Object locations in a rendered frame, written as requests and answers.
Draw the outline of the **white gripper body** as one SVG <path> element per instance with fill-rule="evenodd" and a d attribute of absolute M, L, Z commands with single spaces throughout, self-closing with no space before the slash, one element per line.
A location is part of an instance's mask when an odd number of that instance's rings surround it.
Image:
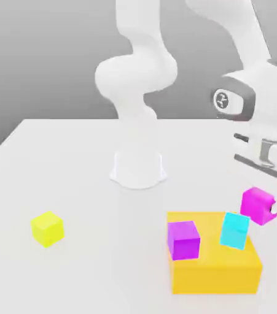
<path fill-rule="evenodd" d="M 233 170 L 235 173 L 251 187 L 257 187 L 274 196 L 277 199 L 277 171 L 262 167 L 253 161 L 234 154 Z"/>

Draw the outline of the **small magenta cube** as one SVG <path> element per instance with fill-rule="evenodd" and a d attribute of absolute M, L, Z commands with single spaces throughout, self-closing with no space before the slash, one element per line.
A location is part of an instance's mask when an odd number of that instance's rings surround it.
<path fill-rule="evenodd" d="M 253 222 L 264 226 L 277 217 L 272 211 L 276 203 L 274 196 L 260 188 L 252 187 L 243 193 L 240 213 L 251 218 Z"/>

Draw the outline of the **small purple cube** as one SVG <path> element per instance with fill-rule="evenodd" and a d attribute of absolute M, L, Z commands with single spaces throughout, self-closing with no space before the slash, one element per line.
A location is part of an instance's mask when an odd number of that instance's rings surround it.
<path fill-rule="evenodd" d="M 201 237 L 194 221 L 168 222 L 167 227 L 167 244 L 171 259 L 197 259 Z"/>

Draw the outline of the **large orange box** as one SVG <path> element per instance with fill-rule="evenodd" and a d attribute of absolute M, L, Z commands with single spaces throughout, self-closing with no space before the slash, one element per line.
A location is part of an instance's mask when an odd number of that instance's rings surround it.
<path fill-rule="evenodd" d="M 173 294 L 255 294 L 262 263 L 250 237 L 244 250 L 220 244 L 225 212 L 168 212 L 168 222 L 194 221 L 201 237 L 199 257 L 168 260 Z"/>

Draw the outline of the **small yellow cube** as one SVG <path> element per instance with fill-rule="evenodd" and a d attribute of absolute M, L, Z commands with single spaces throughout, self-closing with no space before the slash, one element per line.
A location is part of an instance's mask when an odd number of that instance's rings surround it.
<path fill-rule="evenodd" d="M 63 220 L 51 211 L 31 220 L 34 239 L 47 248 L 64 238 Z"/>

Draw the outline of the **small cyan cube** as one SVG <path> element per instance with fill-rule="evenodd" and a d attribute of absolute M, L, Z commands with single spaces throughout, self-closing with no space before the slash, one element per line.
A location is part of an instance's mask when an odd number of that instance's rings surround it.
<path fill-rule="evenodd" d="M 238 213 L 227 212 L 224 216 L 220 234 L 220 244 L 244 250 L 250 218 Z"/>

